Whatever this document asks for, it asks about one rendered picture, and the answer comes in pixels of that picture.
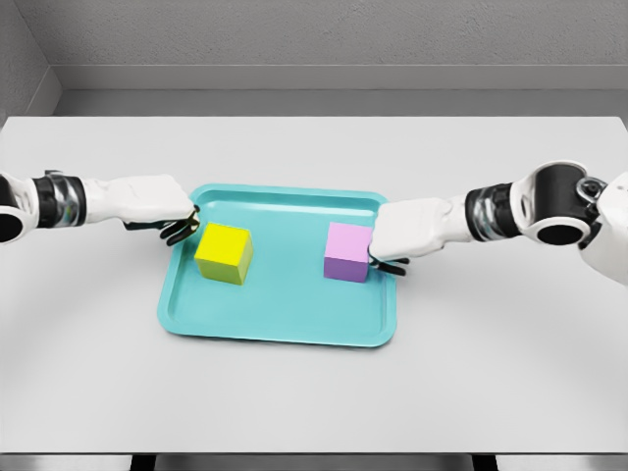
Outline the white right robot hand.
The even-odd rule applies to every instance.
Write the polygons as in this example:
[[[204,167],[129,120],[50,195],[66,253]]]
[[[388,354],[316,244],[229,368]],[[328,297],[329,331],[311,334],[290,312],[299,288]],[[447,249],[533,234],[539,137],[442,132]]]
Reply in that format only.
[[[389,202],[380,206],[368,247],[370,265],[382,272],[405,276],[403,265],[445,246],[445,217],[452,209],[440,198]]]

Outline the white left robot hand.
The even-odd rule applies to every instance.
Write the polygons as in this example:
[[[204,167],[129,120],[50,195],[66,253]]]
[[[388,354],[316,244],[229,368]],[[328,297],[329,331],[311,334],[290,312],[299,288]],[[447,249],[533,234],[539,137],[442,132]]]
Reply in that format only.
[[[106,188],[109,216],[129,231],[156,229],[173,246],[200,227],[199,208],[169,175],[115,179]]]

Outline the purple cube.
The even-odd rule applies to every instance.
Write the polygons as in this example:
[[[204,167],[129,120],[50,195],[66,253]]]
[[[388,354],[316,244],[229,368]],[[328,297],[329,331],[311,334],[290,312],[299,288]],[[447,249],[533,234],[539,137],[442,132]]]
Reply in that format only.
[[[331,222],[324,254],[324,277],[364,283],[369,271],[370,227]]]

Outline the yellow cube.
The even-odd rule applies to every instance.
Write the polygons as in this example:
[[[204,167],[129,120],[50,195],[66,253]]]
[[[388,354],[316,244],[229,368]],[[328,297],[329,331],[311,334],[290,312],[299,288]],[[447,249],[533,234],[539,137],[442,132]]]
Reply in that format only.
[[[250,231],[208,223],[194,260],[205,279],[242,286],[253,258]]]

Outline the teal tray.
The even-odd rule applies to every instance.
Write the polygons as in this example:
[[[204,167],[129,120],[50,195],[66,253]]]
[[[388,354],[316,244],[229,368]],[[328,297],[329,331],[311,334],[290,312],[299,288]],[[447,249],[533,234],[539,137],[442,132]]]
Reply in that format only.
[[[247,229],[253,259],[243,285],[201,276],[201,235],[173,249],[157,318],[172,334],[378,347],[396,329],[396,284],[371,269],[364,283],[327,279],[332,222],[371,226],[386,198],[376,192],[209,183],[192,201],[202,223]]]

